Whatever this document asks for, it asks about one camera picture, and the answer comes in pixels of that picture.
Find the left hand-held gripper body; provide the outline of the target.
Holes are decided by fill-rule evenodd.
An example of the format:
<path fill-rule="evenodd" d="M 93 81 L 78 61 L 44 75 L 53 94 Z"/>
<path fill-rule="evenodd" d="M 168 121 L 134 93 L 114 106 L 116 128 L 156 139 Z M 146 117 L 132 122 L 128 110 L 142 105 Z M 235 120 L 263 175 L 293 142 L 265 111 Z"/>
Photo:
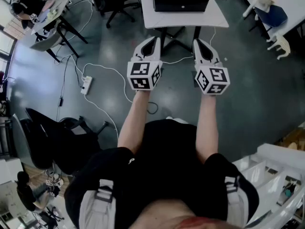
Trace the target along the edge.
<path fill-rule="evenodd" d="M 151 91 L 161 77 L 163 62 L 130 61 L 127 66 L 127 79 L 133 90 Z"/>

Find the person's white shoe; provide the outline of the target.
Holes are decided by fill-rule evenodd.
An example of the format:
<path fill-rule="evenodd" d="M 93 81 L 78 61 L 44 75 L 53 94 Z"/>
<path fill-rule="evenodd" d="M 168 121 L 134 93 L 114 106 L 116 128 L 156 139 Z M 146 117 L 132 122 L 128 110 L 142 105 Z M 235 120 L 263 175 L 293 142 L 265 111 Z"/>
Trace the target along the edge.
<path fill-rule="evenodd" d="M 185 120 L 183 120 L 181 118 L 173 118 L 171 116 L 168 116 L 168 117 L 166 117 L 166 119 L 167 120 L 174 120 L 174 121 L 176 121 L 178 123 L 181 123 L 181 124 L 187 124 L 187 125 L 189 124 L 187 121 L 185 121 Z"/>

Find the white shelf unit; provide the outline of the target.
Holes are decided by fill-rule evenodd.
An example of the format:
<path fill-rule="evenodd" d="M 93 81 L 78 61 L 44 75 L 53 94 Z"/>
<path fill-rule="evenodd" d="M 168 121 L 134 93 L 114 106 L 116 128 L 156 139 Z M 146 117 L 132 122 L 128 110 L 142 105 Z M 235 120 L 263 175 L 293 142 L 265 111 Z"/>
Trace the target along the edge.
<path fill-rule="evenodd" d="M 263 144 L 233 164 L 259 195 L 248 229 L 281 229 L 291 219 L 305 224 L 304 151 Z"/>

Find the blue chair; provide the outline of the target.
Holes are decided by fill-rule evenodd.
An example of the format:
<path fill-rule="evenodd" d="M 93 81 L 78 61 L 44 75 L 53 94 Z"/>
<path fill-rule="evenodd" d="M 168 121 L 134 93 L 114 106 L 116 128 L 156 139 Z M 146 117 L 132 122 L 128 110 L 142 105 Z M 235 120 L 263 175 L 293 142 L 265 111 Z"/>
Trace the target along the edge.
<path fill-rule="evenodd" d="M 255 22 L 255 25 L 249 30 L 251 32 L 254 28 L 264 25 L 267 25 L 266 32 L 262 33 L 262 36 L 267 36 L 267 33 L 274 28 L 277 28 L 284 23 L 287 22 L 288 16 L 283 10 L 282 7 L 276 6 L 276 5 L 270 5 L 269 11 L 266 12 L 264 10 L 261 10 L 258 7 L 254 7 L 254 11 L 256 12 L 256 15 L 258 16 L 258 21 Z"/>

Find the person's right forearm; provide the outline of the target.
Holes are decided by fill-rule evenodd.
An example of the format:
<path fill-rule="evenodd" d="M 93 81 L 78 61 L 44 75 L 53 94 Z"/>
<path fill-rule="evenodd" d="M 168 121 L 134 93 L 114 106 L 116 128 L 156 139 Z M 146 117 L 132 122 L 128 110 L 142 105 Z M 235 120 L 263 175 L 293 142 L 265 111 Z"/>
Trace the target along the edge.
<path fill-rule="evenodd" d="M 195 146 L 202 163 L 218 152 L 216 97 L 213 95 L 202 94 Z"/>

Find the person's black shirt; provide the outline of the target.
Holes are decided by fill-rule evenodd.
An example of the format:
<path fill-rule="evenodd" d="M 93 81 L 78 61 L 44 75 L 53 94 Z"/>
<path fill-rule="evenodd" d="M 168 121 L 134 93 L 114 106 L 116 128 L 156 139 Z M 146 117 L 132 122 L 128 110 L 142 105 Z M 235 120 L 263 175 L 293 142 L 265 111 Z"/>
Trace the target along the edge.
<path fill-rule="evenodd" d="M 255 187 L 219 153 L 200 161 L 195 139 L 194 125 L 163 119 L 145 125 L 136 153 L 118 147 L 93 154 L 64 194 L 73 224 L 79 226 L 85 193 L 96 191 L 101 179 L 113 182 L 115 229 L 128 229 L 149 204 L 161 199 L 180 200 L 196 216 L 224 221 L 230 202 L 246 204 L 249 221 L 259 205 Z"/>

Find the grey chair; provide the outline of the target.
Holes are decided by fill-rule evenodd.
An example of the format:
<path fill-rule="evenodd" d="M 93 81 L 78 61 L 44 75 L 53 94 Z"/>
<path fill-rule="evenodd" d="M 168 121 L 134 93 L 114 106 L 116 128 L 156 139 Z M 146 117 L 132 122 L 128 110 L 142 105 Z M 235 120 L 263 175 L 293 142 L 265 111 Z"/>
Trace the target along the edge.
<path fill-rule="evenodd" d="M 52 29 L 48 36 L 43 36 L 38 33 L 35 33 L 36 40 L 33 45 L 30 46 L 30 49 L 44 52 L 57 45 L 61 44 L 63 39 L 62 36 L 59 34 L 56 28 Z"/>

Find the white table with black legs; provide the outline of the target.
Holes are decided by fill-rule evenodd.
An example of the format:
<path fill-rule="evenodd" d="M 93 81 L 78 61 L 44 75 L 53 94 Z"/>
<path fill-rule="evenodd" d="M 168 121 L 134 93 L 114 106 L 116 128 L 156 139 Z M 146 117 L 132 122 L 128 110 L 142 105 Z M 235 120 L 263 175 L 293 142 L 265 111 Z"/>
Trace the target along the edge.
<path fill-rule="evenodd" d="M 192 46 L 187 46 L 177 40 L 177 36 L 185 27 L 195 27 L 193 38 L 199 38 L 201 28 L 228 28 L 229 24 L 215 0 L 209 0 L 205 12 L 156 12 L 153 0 L 141 0 L 144 25 L 147 29 L 160 29 L 161 52 L 179 45 L 189 52 Z"/>

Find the person's left forearm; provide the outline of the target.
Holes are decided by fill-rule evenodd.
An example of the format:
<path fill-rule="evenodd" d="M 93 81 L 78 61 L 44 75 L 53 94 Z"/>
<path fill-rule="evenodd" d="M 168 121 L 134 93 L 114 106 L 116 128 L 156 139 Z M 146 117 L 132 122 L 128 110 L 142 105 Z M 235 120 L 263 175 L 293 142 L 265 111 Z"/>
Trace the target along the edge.
<path fill-rule="evenodd" d="M 142 144 L 150 91 L 137 91 L 118 138 L 118 147 L 136 154 Z"/>

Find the white power strip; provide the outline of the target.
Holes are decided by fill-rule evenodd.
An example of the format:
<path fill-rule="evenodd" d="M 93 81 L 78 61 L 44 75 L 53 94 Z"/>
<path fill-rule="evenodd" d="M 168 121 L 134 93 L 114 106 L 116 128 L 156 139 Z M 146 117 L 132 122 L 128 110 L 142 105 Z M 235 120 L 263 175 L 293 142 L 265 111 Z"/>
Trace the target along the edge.
<path fill-rule="evenodd" d="M 93 78 L 90 77 L 90 76 L 86 76 L 86 77 L 84 78 L 83 86 L 82 86 L 82 88 L 81 88 L 81 93 L 82 93 L 83 95 L 87 95 L 87 94 L 88 94 L 88 91 L 89 91 L 89 88 L 90 88 L 90 86 L 91 86 L 92 80 L 93 80 Z"/>

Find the long white table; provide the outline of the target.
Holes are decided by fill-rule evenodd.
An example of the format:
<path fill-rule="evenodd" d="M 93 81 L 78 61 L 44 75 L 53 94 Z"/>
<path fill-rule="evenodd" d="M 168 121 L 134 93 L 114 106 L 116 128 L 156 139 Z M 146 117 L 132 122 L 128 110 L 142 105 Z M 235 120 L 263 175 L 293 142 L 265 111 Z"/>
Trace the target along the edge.
<path fill-rule="evenodd" d="M 275 0 L 271 5 L 280 6 L 288 16 L 288 20 L 283 25 L 271 29 L 268 36 L 272 37 L 275 34 L 284 36 L 289 31 L 298 28 L 305 23 L 305 0 Z"/>

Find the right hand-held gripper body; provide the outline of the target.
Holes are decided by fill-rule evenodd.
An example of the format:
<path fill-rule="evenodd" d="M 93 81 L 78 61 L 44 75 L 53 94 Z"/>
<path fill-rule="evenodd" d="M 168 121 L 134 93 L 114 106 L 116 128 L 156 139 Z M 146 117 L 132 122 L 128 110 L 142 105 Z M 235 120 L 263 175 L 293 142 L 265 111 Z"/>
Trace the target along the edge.
<path fill-rule="evenodd" d="M 195 61 L 195 70 L 195 87 L 199 87 L 205 95 L 221 95 L 230 85 L 228 69 L 219 59 L 214 62 Z"/>

